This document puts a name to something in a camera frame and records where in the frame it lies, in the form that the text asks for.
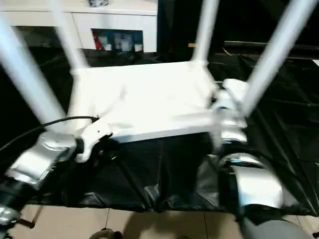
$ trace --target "black cloth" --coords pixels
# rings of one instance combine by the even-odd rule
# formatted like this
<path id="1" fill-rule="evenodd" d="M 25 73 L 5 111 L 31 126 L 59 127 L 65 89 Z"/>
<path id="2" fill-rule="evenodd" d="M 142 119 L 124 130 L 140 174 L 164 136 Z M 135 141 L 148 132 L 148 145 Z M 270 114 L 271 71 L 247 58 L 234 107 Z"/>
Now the black cloth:
<path id="1" fill-rule="evenodd" d="M 117 59 L 118 65 L 163 61 L 159 57 L 115 57 L 96 52 L 87 56 L 93 66 L 116 65 Z M 237 56 L 214 56 L 209 61 L 216 81 L 246 80 L 256 63 L 256 59 Z M 68 69 L 51 70 L 49 83 L 54 84 L 55 75 L 69 82 L 66 87 L 72 85 Z M 319 68 L 312 61 L 286 61 L 248 119 L 249 148 L 269 160 L 285 186 L 283 214 L 319 214 L 318 74 Z M 68 89 L 60 100 L 69 99 Z M 32 125 L 28 120 L 32 121 L 24 119 L 26 129 Z M 5 127 L 10 126 L 14 125 L 7 122 Z M 1 152 L 2 157 L 9 159 L 10 153 L 21 151 L 20 144 Z M 41 195 L 31 202 L 132 211 L 224 211 L 218 200 L 218 172 L 207 156 L 211 145 L 206 133 L 125 144 L 105 140 L 96 145 L 87 163 L 61 163 Z M 10 160 L 5 162 L 0 164 L 3 171 Z"/>

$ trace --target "black fabric backdrop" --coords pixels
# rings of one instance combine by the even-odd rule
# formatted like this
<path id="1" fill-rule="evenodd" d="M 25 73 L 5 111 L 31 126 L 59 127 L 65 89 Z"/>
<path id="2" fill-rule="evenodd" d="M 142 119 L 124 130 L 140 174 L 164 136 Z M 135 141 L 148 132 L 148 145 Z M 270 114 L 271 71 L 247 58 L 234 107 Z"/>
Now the black fabric backdrop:
<path id="1" fill-rule="evenodd" d="M 67 109 L 72 78 L 61 52 L 33 51 L 41 70 Z M 162 57 L 87 51 L 92 66 L 149 64 Z M 246 80 L 255 59 L 214 56 L 209 70 L 216 81 Z M 248 119 L 249 148 L 263 154 L 285 186 L 283 214 L 319 214 L 319 68 L 309 60 L 288 60 L 254 114 Z M 4 109 L 1 141 L 39 124 L 2 72 Z M 2 172 L 34 142 L 36 135 L 0 152 Z M 217 170 L 207 155 L 207 134 L 117 144 L 104 140 L 84 164 L 61 163 L 32 203 L 132 211 L 224 211 L 218 200 Z"/>

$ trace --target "shelf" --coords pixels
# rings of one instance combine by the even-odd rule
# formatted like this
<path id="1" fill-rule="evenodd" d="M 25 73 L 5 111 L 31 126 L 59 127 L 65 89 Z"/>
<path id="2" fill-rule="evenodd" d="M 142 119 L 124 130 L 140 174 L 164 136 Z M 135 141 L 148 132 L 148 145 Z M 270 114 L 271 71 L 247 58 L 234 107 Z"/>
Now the shelf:
<path id="1" fill-rule="evenodd" d="M 50 11 L 46 1 L 3 0 L 3 11 Z M 64 12 L 80 13 L 108 13 L 127 15 L 152 15 L 158 13 L 157 0 L 110 0 L 110 4 L 104 7 L 89 7 L 86 0 L 66 0 L 63 2 Z"/>

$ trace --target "white panel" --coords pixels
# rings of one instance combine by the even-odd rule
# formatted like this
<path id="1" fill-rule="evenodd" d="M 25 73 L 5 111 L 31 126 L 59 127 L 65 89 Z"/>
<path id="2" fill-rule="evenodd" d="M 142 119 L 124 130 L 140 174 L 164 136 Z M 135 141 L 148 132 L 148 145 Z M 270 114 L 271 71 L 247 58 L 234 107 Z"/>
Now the white panel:
<path id="1" fill-rule="evenodd" d="M 119 142 L 212 129 L 214 118 L 207 105 L 216 86 L 207 68 L 198 64 L 93 67 L 74 73 L 78 80 L 70 114 L 106 117 Z"/>
<path id="2" fill-rule="evenodd" d="M 4 11 L 50 11 L 44 0 L 2 0 Z M 158 13 L 158 0 L 110 0 L 104 7 L 90 7 L 88 0 L 62 1 L 64 12 L 152 15 Z"/>
<path id="3" fill-rule="evenodd" d="M 96 49 L 92 28 L 97 28 L 142 30 L 144 52 L 156 52 L 157 50 L 156 16 L 73 13 L 73 17 L 85 49 Z"/>
<path id="4" fill-rule="evenodd" d="M 77 34 L 76 26 L 74 24 L 72 14 L 64 13 L 68 21 L 72 39 L 76 48 L 82 48 L 79 36 Z M 41 11 L 7 11 L 6 18 L 12 26 L 55 26 L 52 13 Z"/>

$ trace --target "floor tile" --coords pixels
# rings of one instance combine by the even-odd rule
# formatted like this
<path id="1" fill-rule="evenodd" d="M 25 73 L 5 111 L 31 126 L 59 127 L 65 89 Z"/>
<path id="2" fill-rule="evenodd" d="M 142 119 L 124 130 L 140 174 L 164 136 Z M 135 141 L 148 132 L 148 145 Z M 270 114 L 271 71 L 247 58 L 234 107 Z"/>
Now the floor tile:
<path id="1" fill-rule="evenodd" d="M 297 226 L 301 227 L 300 222 L 296 215 L 285 215 L 283 216 L 283 219 L 285 219 L 288 222 L 291 222 L 293 224 L 296 224 Z"/>
<path id="2" fill-rule="evenodd" d="M 206 212 L 205 219 L 208 239 L 243 239 L 232 214 Z"/>
<path id="3" fill-rule="evenodd" d="M 135 213 L 110 209 L 107 228 L 127 239 L 207 239 L 203 212 Z"/>
<path id="4" fill-rule="evenodd" d="M 301 227 L 309 234 L 319 232 L 319 218 L 312 216 L 298 216 Z"/>
<path id="5" fill-rule="evenodd" d="M 40 206 L 27 206 L 22 218 L 32 221 Z M 45 206 L 33 229 L 16 225 L 10 234 L 24 239 L 88 239 L 106 225 L 109 209 Z"/>

